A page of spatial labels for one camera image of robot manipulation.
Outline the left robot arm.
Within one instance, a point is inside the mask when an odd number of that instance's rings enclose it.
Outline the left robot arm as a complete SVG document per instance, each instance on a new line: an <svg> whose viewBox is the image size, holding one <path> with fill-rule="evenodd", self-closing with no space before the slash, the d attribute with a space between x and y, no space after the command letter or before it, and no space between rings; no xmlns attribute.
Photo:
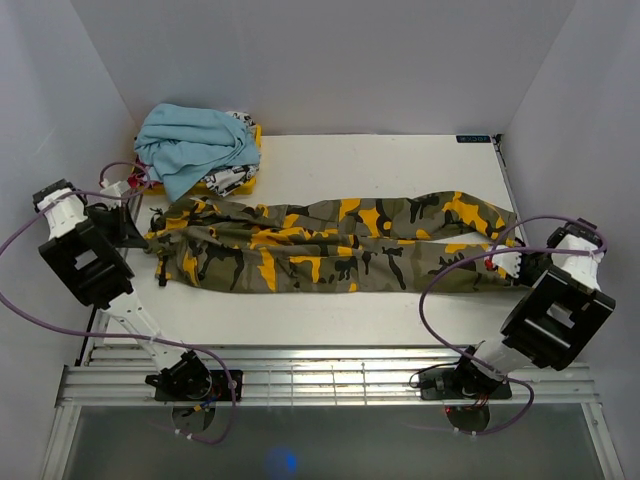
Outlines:
<svg viewBox="0 0 640 480"><path fill-rule="evenodd" d="M154 362L157 372L145 382L174 400L201 400L213 390L211 373L196 352L178 342L165 343L160 325L143 307L122 249L145 249L136 228L124 182L102 183L101 201L90 204L74 185L61 179L33 195L44 214L49 238L39 253L73 296L120 323Z"/></svg>

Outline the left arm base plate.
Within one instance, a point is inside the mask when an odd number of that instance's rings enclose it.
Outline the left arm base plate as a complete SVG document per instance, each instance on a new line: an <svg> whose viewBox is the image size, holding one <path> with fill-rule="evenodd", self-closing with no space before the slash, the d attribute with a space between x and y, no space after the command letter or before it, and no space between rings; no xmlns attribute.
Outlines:
<svg viewBox="0 0 640 480"><path fill-rule="evenodd" d="M195 392L184 391L177 395L167 393L161 390L159 386L154 386L155 391L153 399L161 402L202 403L210 399L213 401L230 402L231 384L235 391L236 401L239 402L242 399L243 394L244 371L240 369L231 369L230 376L231 382L228 383L223 370L211 370L210 380L206 382L202 388L196 389Z"/></svg>

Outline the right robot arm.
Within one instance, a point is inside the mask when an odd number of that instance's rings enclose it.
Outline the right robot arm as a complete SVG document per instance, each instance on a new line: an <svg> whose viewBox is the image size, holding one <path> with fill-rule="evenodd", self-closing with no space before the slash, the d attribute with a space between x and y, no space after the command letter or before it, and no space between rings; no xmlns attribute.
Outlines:
<svg viewBox="0 0 640 480"><path fill-rule="evenodd" d="M606 250L596 226L568 222L547 239L548 253L523 254L516 279L530 290L504 321L498 336L466 352L449 385L462 397L491 396L511 372L570 365L614 312L602 292L598 267Z"/></svg>

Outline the yellow camouflage trousers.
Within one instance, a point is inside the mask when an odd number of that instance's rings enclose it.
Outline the yellow camouflage trousers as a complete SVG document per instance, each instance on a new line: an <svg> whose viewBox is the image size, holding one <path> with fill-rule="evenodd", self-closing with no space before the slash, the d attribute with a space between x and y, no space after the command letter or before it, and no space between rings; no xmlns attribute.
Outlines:
<svg viewBox="0 0 640 480"><path fill-rule="evenodd" d="M155 215L148 250L160 284L264 293L443 293L510 288L483 253L512 245L515 216L460 191L307 206L185 196Z"/></svg>

